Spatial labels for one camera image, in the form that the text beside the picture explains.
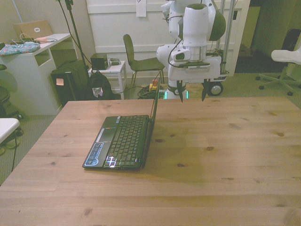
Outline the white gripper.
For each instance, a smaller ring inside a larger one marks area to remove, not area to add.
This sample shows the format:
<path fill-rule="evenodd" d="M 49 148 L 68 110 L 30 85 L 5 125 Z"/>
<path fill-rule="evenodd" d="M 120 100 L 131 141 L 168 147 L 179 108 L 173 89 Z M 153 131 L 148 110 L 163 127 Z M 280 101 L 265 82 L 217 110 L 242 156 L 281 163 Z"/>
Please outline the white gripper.
<path fill-rule="evenodd" d="M 168 79 L 171 81 L 177 81 L 177 90 L 181 102 L 183 102 L 183 81 L 188 80 L 203 80 L 202 101 L 204 101 L 206 95 L 210 90 L 210 79 L 214 79 L 220 76 L 220 64 L 222 58 L 220 56 L 207 57 L 203 62 L 189 62 L 190 65 L 180 67 L 182 62 L 171 61 L 172 64 L 178 67 L 169 66 Z"/>

